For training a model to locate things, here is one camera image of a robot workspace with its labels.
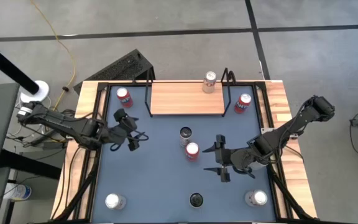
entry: silver can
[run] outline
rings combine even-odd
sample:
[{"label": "silver can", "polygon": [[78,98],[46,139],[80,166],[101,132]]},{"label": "silver can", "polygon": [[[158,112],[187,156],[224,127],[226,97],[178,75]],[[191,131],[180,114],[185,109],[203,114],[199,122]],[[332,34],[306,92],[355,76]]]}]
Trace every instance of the silver can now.
[{"label": "silver can", "polygon": [[214,72],[207,72],[204,78],[203,91],[205,93],[212,93],[215,90],[216,74]]},{"label": "silver can", "polygon": [[127,204],[127,199],[118,194],[109,194],[106,197],[106,206],[109,209],[121,210]]},{"label": "silver can", "polygon": [[180,145],[186,147],[190,143],[191,129],[189,127],[183,127],[180,129]]},{"label": "silver can", "polygon": [[267,202],[267,194],[263,190],[251,190],[246,193],[245,200],[249,206],[263,206]]}]

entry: yellow cable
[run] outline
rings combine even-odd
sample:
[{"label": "yellow cable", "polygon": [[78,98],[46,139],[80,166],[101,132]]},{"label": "yellow cable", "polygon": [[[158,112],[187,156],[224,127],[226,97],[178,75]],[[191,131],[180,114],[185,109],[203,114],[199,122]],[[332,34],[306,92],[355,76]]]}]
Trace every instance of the yellow cable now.
[{"label": "yellow cable", "polygon": [[[71,62],[73,63],[73,75],[71,76],[71,79],[70,81],[67,83],[66,87],[68,88],[68,86],[71,85],[71,83],[73,82],[74,78],[75,78],[75,75],[76,75],[76,63],[75,63],[75,59],[73,57],[73,55],[71,54],[70,50],[59,40],[56,32],[55,32],[55,29],[52,27],[51,23],[48,21],[48,19],[45,17],[45,15],[43,14],[43,12],[38,8],[38,6],[35,4],[34,0],[30,0],[31,3],[34,5],[34,7],[36,8],[36,10],[38,10],[41,14],[41,16],[44,18],[44,20],[48,23],[48,25],[50,26],[50,29],[52,30],[53,34],[55,35],[55,38],[57,40],[57,42],[63,46],[67,53],[70,55],[70,58],[71,58]],[[57,109],[57,106],[59,105],[60,101],[62,100],[62,97],[63,95],[65,94],[65,91],[63,90],[62,93],[60,94],[55,106],[53,107],[53,110],[56,110]]]}]

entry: can lid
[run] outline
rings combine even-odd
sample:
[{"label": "can lid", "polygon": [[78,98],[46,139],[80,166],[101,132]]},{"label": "can lid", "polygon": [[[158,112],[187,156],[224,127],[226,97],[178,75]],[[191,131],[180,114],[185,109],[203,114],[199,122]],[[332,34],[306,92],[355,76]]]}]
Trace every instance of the can lid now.
[{"label": "can lid", "polygon": [[194,142],[191,142],[189,143],[187,146],[186,146],[186,151],[189,153],[189,154],[197,154],[198,152],[198,145]]},{"label": "can lid", "polygon": [[119,197],[116,194],[109,194],[106,197],[106,205],[109,208],[115,208],[118,205]]},{"label": "can lid", "polygon": [[183,127],[180,130],[180,136],[188,138],[191,136],[191,129],[189,127]]},{"label": "can lid", "polygon": [[216,74],[214,72],[207,72],[205,78],[214,81],[216,79]]},{"label": "can lid", "polygon": [[190,195],[190,204],[194,207],[200,207],[202,206],[204,202],[203,196],[201,196],[199,193],[193,193]]},{"label": "can lid", "polygon": [[126,96],[127,95],[127,93],[128,93],[128,90],[127,89],[125,89],[125,88],[119,88],[118,90],[117,90],[117,96],[119,96],[119,97],[124,97],[124,96]]},{"label": "can lid", "polygon": [[240,99],[241,99],[241,101],[243,103],[250,103],[251,102],[251,96],[248,95],[247,93],[242,94]]},{"label": "can lid", "polygon": [[267,195],[261,190],[256,191],[256,193],[254,194],[254,198],[259,205],[264,205],[267,202]]}]

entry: wooden shelf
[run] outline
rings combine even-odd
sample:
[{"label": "wooden shelf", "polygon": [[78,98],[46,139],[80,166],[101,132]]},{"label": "wooden shelf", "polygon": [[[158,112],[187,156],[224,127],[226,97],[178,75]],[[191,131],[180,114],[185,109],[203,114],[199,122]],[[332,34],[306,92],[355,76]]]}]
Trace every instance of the wooden shelf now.
[{"label": "wooden shelf", "polygon": [[152,114],[223,114],[222,83],[215,84],[213,93],[203,91],[202,82],[153,83]]}]

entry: wooden board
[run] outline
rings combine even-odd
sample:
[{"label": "wooden board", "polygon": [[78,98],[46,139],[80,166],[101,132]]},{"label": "wooden board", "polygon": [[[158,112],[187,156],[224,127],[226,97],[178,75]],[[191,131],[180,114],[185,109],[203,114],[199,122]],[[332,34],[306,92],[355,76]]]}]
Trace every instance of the wooden board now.
[{"label": "wooden board", "polygon": [[223,114],[222,83],[212,93],[203,91],[203,83],[153,83],[152,114]]},{"label": "wooden board", "polygon": [[[264,82],[263,80],[238,80],[239,82]],[[83,86],[81,89],[80,98],[78,100],[78,105],[76,109],[76,118],[82,117],[93,111],[93,106],[95,104],[96,99],[96,89],[99,82],[110,82],[110,83],[130,83],[131,81],[85,81],[83,82]],[[166,83],[168,81],[156,80],[155,83]],[[170,80],[170,83],[183,83],[183,82],[192,82],[192,83],[202,83],[202,80]],[[286,119],[291,118],[290,108],[288,105],[287,96],[285,94],[284,85],[282,81],[265,81],[267,86],[267,94],[270,103],[270,110],[273,116],[273,123],[275,127],[281,126],[286,122]],[[258,90],[260,109],[262,112],[262,118],[265,123],[265,127],[267,127],[267,114],[264,107],[264,101],[262,98],[262,91]],[[298,152],[300,152],[300,148],[298,145],[298,141],[290,140],[288,145]],[[71,162],[71,159],[74,155],[74,152],[77,148],[77,144],[74,141],[70,141],[67,147],[67,153],[65,158],[65,179],[63,180],[63,176],[60,176],[60,181],[58,184],[57,193],[55,196],[55,203],[53,205],[52,212],[55,211],[57,204],[60,199],[60,194],[62,192],[62,184],[65,182],[65,190],[63,191],[62,202],[57,210],[56,216],[61,214],[64,209],[65,204],[65,192],[67,190],[68,183],[68,168]],[[78,190],[78,184],[80,181],[81,169],[83,165],[84,158],[84,150],[78,152],[73,162],[71,179],[70,179],[70,189],[69,189],[69,201],[74,196],[76,191]],[[288,150],[284,150],[282,156],[284,173],[287,181],[287,187],[289,191],[294,196],[295,200],[304,208],[304,210],[311,216],[316,217],[316,210],[314,209],[313,199],[311,197],[311,192],[309,188],[308,179],[306,176],[306,171],[303,166],[302,160],[294,155],[292,152]],[[284,202],[280,191],[278,191],[278,201],[280,211],[282,211],[282,217],[286,217]],[[80,210],[80,218],[85,217],[86,203],[88,201],[88,191],[85,192]]]}]

